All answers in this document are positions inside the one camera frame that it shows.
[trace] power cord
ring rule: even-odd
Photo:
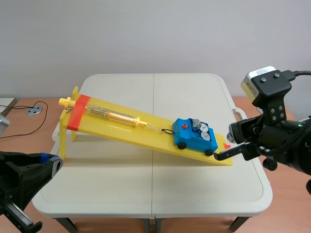
[[[19,105],[19,106],[14,106],[14,107],[9,107],[9,106],[5,106],[5,105],[2,105],[0,104],[1,107],[6,107],[6,108],[9,108],[9,109],[5,109],[4,111],[0,112],[1,113],[4,113],[6,111],[9,111],[11,109],[24,109],[24,108],[33,108],[31,106],[25,106],[25,105]]]
[[[42,127],[42,125],[44,124],[44,122],[45,122],[45,120],[46,120],[46,118],[47,118],[49,105],[48,105],[46,102],[44,102],[44,101],[37,101],[32,107],[31,107],[31,106],[29,107],[29,106],[20,105],[20,106],[9,107],[9,108],[10,108],[10,109],[34,108],[34,106],[35,106],[37,103],[44,103],[44,104],[47,106],[47,109],[46,109],[46,111],[45,111],[45,116],[44,116],[43,122],[41,123],[41,125],[40,125],[36,130],[34,130],[34,131],[30,132],[30,133],[22,133],[22,134],[15,134],[15,135],[10,135],[10,136],[6,136],[6,137],[0,137],[0,139],[8,138],[8,137],[15,137],[15,136],[26,136],[26,135],[30,135],[30,134],[32,134],[32,133],[38,131],[38,130]]]
[[[300,75],[311,75],[311,71],[294,71],[293,73],[295,77],[300,76]]]

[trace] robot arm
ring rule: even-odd
[[[292,88],[290,81],[299,75],[311,75],[311,71],[281,72],[266,67],[247,74],[242,89],[263,114],[230,124],[227,139],[237,145],[215,153],[216,160],[240,153],[245,160],[264,155],[263,166],[271,171],[282,163],[311,175],[311,118],[287,120],[284,107],[284,96]],[[307,190],[311,194],[311,181]]]
[[[0,116],[0,134],[9,123]],[[5,215],[22,233],[39,231],[42,222],[34,224],[23,210],[62,165],[63,160],[51,154],[0,151],[0,215]]]

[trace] toy car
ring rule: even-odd
[[[189,148],[211,156],[218,148],[214,130],[198,119],[177,119],[173,124],[174,143],[180,150]]]

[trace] white folding table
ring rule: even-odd
[[[98,74],[85,80],[80,93],[171,120],[197,118],[225,136],[237,111],[225,83],[213,74]],[[271,201],[258,158],[246,162],[238,155],[233,166],[211,166],[79,133],[75,142],[67,141],[64,167],[33,204],[70,232],[70,217],[159,219],[159,232],[164,218],[239,216],[230,227],[234,232]],[[149,221],[144,223],[148,230]]]

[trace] black cable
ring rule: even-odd
[[[0,104],[1,107],[6,107],[6,108],[9,108],[9,109],[6,109],[6,110],[3,110],[1,113],[4,113],[6,111],[9,111],[11,109],[24,109],[24,108],[34,108],[34,107],[31,107],[31,106],[25,106],[25,105],[18,105],[18,106],[14,106],[14,107],[9,107],[9,106],[6,106],[6,105],[2,105]]]
[[[300,76],[300,75],[311,75],[311,71],[294,71],[293,73],[295,77]]]
[[[0,137],[0,139],[8,138],[8,137],[15,137],[15,136],[26,136],[26,135],[30,135],[30,134],[32,134],[32,133],[38,131],[38,130],[42,127],[42,125],[44,124],[44,122],[45,122],[45,120],[46,120],[46,118],[47,118],[49,105],[48,105],[46,102],[44,102],[44,101],[37,101],[37,102],[36,102],[32,107],[30,107],[30,108],[34,108],[34,106],[35,106],[37,103],[44,103],[44,104],[46,104],[47,109],[46,109],[46,111],[45,111],[45,116],[44,116],[43,122],[41,123],[41,125],[40,125],[36,130],[34,130],[34,131],[30,132],[30,133],[22,133],[22,134],[15,134],[15,135],[10,135],[10,136],[6,136],[6,137]]]
[[[162,129],[163,132],[167,133],[167,134],[174,134],[173,130],[169,130],[169,129]]]

